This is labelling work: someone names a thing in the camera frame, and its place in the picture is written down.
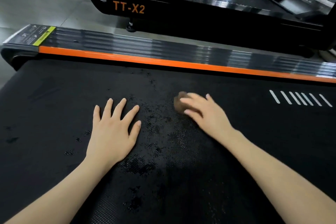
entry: hand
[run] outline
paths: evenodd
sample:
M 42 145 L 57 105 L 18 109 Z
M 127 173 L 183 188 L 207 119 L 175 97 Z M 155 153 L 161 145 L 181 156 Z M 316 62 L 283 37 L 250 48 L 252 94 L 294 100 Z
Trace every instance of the hand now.
M 137 121 L 128 135 L 128 127 L 139 111 L 136 105 L 120 120 L 121 112 L 126 104 L 123 98 L 115 107 L 111 117 L 113 100 L 106 103 L 103 116 L 100 118 L 99 106 L 93 111 L 93 128 L 91 139 L 86 151 L 86 160 L 93 162 L 109 171 L 117 162 L 123 160 L 132 150 L 137 141 L 141 121 Z
M 205 133 L 225 145 L 225 141 L 236 130 L 231 126 L 223 109 L 209 94 L 206 95 L 206 99 L 195 93 L 188 93 L 188 95 L 191 98 L 181 98 L 180 101 L 199 110 L 202 115 L 189 109 L 184 113 L 190 116 Z

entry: treadmill foot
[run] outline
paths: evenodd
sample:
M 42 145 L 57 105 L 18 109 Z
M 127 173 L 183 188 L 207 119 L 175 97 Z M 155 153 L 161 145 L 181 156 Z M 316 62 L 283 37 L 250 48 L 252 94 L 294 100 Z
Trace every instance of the treadmill foot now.
M 136 32 L 136 30 L 133 28 L 133 23 L 132 23 L 132 22 L 130 22 L 130 23 L 126 26 L 126 30 L 127 30 L 128 32 L 131 32 L 131 33 Z

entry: yellow sticker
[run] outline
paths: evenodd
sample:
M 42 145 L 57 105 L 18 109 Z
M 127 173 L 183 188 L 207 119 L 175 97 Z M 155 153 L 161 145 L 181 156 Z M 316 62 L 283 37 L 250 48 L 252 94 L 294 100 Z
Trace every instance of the yellow sticker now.
M 44 32 L 43 35 L 39 39 L 36 40 L 35 43 L 33 43 L 34 46 L 40 46 L 40 44 L 51 34 L 52 31 L 55 30 L 56 27 L 49 27 L 46 32 Z

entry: person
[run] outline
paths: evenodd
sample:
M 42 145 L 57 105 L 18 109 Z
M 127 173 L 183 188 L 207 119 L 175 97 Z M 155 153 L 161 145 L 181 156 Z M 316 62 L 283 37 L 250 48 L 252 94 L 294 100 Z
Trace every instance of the person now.
M 203 98 L 188 93 L 181 101 L 199 112 L 185 110 L 201 129 L 226 147 L 250 173 L 287 224 L 336 223 L 336 203 L 298 173 L 269 155 L 235 130 L 222 108 L 209 94 Z M 111 116 L 109 99 L 102 117 L 93 112 L 93 129 L 83 162 L 64 180 L 16 214 L 6 224 L 69 223 L 94 187 L 117 162 L 124 159 L 137 141 L 141 121 L 128 134 L 139 111 L 133 107 L 121 120 L 124 98 Z

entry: brown sponge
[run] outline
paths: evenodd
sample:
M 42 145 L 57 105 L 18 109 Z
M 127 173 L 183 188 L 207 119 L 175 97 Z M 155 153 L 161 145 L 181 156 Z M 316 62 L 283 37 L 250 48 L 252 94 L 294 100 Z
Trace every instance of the brown sponge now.
M 190 105 L 182 103 L 180 101 L 180 98 L 190 98 L 190 96 L 187 94 L 187 92 L 181 91 L 179 92 L 178 96 L 174 97 L 174 108 L 176 112 L 184 114 L 184 111 L 186 109 L 190 109 L 192 111 L 198 112 L 198 110 L 196 110 L 195 108 L 192 108 Z

